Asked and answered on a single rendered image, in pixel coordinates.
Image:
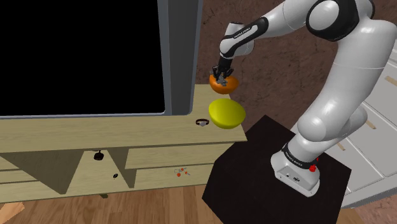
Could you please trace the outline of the orange bowl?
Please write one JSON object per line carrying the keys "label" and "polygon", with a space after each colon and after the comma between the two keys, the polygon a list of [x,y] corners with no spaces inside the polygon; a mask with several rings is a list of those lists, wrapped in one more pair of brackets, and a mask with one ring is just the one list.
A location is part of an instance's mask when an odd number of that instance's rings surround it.
{"label": "orange bowl", "polygon": [[225,81],[226,85],[223,86],[221,83],[218,83],[212,74],[209,76],[211,88],[219,94],[230,94],[239,86],[239,81],[234,76],[228,76],[226,78],[220,76],[219,81]]}

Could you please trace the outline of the yellow bowl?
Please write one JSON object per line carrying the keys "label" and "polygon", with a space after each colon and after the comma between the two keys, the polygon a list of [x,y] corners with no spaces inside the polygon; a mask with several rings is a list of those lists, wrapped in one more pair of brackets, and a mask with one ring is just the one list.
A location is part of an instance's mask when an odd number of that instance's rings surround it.
{"label": "yellow bowl", "polygon": [[209,116],[217,127],[233,129],[244,121],[246,112],[238,102],[221,98],[210,103]]}

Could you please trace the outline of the black robot stand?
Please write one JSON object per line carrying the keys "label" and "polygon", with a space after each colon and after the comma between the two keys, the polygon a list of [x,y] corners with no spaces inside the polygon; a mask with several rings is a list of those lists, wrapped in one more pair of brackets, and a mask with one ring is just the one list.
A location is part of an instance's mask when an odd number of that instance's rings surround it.
{"label": "black robot stand", "polygon": [[336,224],[351,169],[323,153],[319,190],[306,197],[276,179],[271,156],[294,133],[265,115],[214,163],[202,199],[223,224]]}

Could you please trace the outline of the large black television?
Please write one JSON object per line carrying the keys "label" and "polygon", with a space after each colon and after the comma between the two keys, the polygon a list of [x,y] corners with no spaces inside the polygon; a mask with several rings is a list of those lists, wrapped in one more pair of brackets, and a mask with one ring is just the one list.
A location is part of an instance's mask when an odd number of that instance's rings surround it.
{"label": "large black television", "polygon": [[0,119],[188,115],[203,0],[0,0]]}

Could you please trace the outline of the light wooden television stand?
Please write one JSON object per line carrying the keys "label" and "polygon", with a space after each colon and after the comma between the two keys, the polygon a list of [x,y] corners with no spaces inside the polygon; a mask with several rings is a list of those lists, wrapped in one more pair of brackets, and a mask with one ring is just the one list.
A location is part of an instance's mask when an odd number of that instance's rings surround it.
{"label": "light wooden television stand", "polygon": [[[216,99],[200,84],[186,116],[0,120],[0,203],[203,185],[214,161],[246,140],[242,127],[212,123]],[[190,176],[177,177],[183,167]]]}

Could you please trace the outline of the white cabinet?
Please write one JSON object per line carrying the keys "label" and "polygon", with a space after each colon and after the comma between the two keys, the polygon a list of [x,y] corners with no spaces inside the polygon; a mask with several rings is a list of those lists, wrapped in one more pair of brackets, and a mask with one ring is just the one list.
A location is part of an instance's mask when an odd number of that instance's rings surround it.
{"label": "white cabinet", "polygon": [[364,126],[327,150],[351,169],[343,208],[397,194],[397,39],[372,93],[361,104]]}

